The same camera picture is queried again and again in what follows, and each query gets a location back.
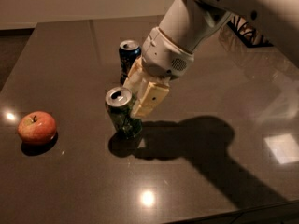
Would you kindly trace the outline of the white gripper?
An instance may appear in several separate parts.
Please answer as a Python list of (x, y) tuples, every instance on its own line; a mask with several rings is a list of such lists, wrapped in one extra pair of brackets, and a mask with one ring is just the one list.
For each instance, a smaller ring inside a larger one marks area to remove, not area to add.
[(153, 28), (142, 45), (142, 58), (137, 58), (123, 87), (135, 96), (131, 117), (143, 119), (168, 95), (168, 81), (144, 77), (143, 67), (154, 77), (182, 77), (192, 65), (194, 56), (169, 40), (159, 27)]

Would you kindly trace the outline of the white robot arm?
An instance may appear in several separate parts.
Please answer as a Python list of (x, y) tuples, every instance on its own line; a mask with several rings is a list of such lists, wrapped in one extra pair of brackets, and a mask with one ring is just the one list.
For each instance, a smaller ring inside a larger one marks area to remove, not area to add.
[(198, 45), (233, 15), (298, 64), (299, 0), (175, 0), (150, 31), (124, 82), (135, 97), (130, 116), (150, 114), (169, 93), (169, 81), (183, 76), (193, 63)]

